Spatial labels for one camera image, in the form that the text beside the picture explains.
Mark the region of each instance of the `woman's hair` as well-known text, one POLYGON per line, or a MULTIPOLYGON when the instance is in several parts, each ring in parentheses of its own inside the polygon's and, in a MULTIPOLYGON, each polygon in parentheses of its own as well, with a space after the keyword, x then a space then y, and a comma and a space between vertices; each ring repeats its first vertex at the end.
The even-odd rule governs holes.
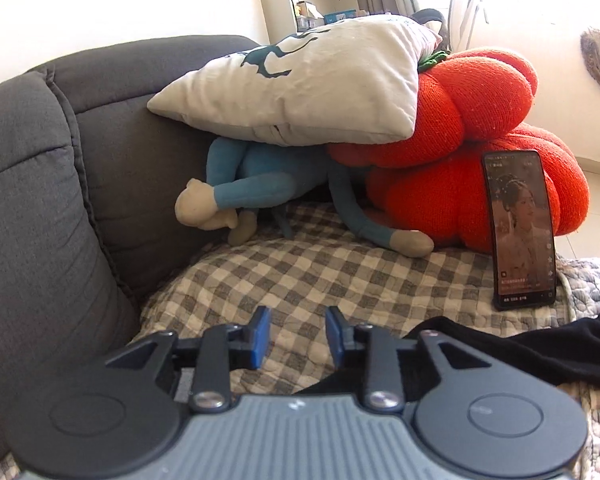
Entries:
POLYGON ((504 174, 496 179, 496 198, 502 202, 505 211, 511 212, 513 206, 516 205, 520 197, 520 192, 523 189, 531 193, 528 185, 524 180, 520 180, 515 175, 510 173, 504 174))

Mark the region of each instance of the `black cloth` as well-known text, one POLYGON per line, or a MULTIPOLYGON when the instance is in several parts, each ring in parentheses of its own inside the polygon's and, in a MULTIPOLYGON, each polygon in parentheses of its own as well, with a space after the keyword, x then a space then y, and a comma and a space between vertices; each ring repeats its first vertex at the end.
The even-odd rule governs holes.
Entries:
MULTIPOLYGON (((433 317, 420 323, 404 338, 417 338, 422 330, 436 330, 487 355, 558 385, 584 381, 600 387, 600 314, 567 323, 558 328, 531 330, 502 338, 474 330, 446 317, 433 317)), ((403 369, 407 397, 409 384, 418 382, 418 366, 403 369)), ((343 368, 300 391, 300 394, 360 394, 363 371, 343 368)))

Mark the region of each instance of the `blue box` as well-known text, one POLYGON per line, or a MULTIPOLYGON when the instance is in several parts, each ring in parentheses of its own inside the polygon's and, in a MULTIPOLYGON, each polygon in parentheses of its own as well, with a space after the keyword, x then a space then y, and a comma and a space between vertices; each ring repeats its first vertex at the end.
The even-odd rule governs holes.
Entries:
POLYGON ((335 23, 346 18, 355 18, 356 10, 343 10, 342 12, 332 12, 331 14, 324 15, 324 23, 335 23))

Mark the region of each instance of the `white pillow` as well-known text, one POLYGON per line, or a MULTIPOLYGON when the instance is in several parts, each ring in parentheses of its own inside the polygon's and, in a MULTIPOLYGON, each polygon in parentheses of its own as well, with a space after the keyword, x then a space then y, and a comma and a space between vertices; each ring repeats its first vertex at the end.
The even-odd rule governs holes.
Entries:
POLYGON ((219 136, 282 146, 408 139, 418 61, 440 39, 403 16, 342 20, 214 59, 147 107, 219 136))

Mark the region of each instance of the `woman on phone screen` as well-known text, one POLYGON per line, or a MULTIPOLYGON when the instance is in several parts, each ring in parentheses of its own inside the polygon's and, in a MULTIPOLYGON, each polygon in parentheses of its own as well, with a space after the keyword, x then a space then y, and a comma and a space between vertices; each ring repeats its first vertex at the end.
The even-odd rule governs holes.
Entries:
POLYGON ((552 268, 549 212, 536 207, 529 186, 512 174, 499 177, 497 187, 510 219, 509 232, 496 240, 498 269, 507 280, 517 280, 512 288, 543 290, 552 268))

